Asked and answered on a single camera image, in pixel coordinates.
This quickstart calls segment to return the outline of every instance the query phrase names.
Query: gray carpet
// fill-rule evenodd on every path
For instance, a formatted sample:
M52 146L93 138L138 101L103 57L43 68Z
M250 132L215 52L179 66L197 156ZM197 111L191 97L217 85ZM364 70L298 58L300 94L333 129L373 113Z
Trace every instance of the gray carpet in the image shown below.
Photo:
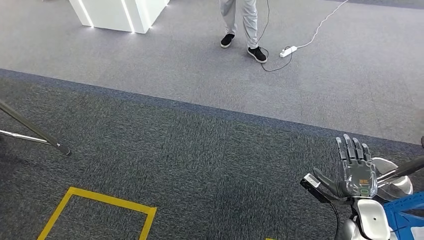
M73 155L2 137L0 239L35 239L69 187L157 207L149 239L329 239L335 232L330 206L299 185L312 167L335 177L330 129L244 121L238 112L217 110L218 116L199 105L4 75L1 98ZM3 113L0 127L31 134ZM369 141L373 156L398 164L423 153L418 145L358 137ZM423 172L411 180L424 190ZM347 207L338 209L348 217ZM48 239L138 239L145 218L73 196Z
M270 52L266 67L285 64L281 50L308 42L338 4L269 0L260 43ZM286 69L266 73L247 55L243 31L230 48L220 47L217 0L171 0L145 35L83 27L66 0L2 0L0 68L419 144L421 6L352 0ZM266 1L257 8L262 31Z

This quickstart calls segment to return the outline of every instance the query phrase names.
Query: metal pole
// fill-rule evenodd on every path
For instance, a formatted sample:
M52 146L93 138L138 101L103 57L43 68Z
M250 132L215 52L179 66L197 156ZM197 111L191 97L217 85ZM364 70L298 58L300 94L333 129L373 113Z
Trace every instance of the metal pole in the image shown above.
M42 139L38 139L35 137L28 137L25 135L13 133L13 132L7 132L7 131L1 131L0 133L5 136L19 138L19 139L25 139L37 143L42 144L50 144L53 147L57 148L59 151L61 151L65 155L70 155L71 150L67 148L66 146L60 144L54 137L48 135L44 131L42 131L40 128L38 128L36 125L34 125L32 122L30 122L28 119L26 119L24 116L19 114L17 111L13 110L10 106L8 106L5 102L0 100L0 110L7 113L9 116L14 118L16 121L20 122L22 125L27 127L29 130L36 133L38 136L40 136Z

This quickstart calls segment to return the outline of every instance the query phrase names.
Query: person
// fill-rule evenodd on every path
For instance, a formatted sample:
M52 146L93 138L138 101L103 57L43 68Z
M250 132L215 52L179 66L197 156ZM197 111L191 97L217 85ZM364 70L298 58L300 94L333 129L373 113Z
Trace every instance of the person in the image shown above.
M258 46L258 11L256 0L243 1L242 16L243 28L247 38L247 53L261 64L267 62L267 57ZM220 10L225 22L225 36L221 40L221 47L228 48L236 35L236 0L219 0Z

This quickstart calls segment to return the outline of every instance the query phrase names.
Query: led light strip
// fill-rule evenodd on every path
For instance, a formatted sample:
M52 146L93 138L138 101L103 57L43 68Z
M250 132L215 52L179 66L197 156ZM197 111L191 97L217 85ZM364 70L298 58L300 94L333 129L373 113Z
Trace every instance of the led light strip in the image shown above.
M91 19L91 18L90 18L90 16L89 16L89 13L87 12L86 7L84 6L83 0L78 0L78 2L79 2L79 5L81 5L82 11L84 12L85 17L87 18L88 23L90 24L90 26L91 26L92 28L94 28L94 24L93 24L93 22L92 22L92 19Z
M125 0L120 0L122 2L123 10L125 11L126 18L128 19L129 27L131 28L131 32L135 33L133 22L131 21L130 13L128 12L127 4Z

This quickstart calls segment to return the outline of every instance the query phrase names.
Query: yellow tape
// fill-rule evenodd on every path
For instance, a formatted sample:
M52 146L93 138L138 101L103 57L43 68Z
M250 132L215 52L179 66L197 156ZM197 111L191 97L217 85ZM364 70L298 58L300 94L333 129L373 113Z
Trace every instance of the yellow tape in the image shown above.
M143 226L143 229L141 230L139 240L147 239L147 235L149 234L150 227L152 226L153 218L155 217L155 214L156 214L156 207L151 207L150 212L147 214L147 218L144 221L144 226Z
M60 201L59 205L57 205L56 210L54 210L53 214L51 215L50 219L48 220L47 224L45 225L44 229L38 236L37 240L44 240L47 235L49 234L50 230L52 229L53 225L55 224L56 220L58 219L59 215L61 214L62 210L65 208L65 205L68 203L69 199L72 196L72 187L69 188L69 190L65 193L65 196Z
M153 223L153 218L155 217L155 214L156 214L156 209L157 209L156 207L149 207L149 206L145 206L143 204L135 203L132 201L127 201L127 200L119 199L113 196L108 196L108 195L100 194L97 192L88 191L88 190L71 186L68 189L68 191L65 193L65 196L62 198L59 205L56 207L56 210L54 210L53 214L51 215L44 229L38 236L37 240L44 240L47 237L53 225L55 224L56 220L59 218L59 215L61 214L62 210L65 208L69 199L72 197L72 195L96 200L106 204L111 204L118 207L131 209L137 212L147 214L147 218L144 222L143 228L141 229L141 235L139 239L145 240L147 238L150 231L150 227L152 226L152 223Z

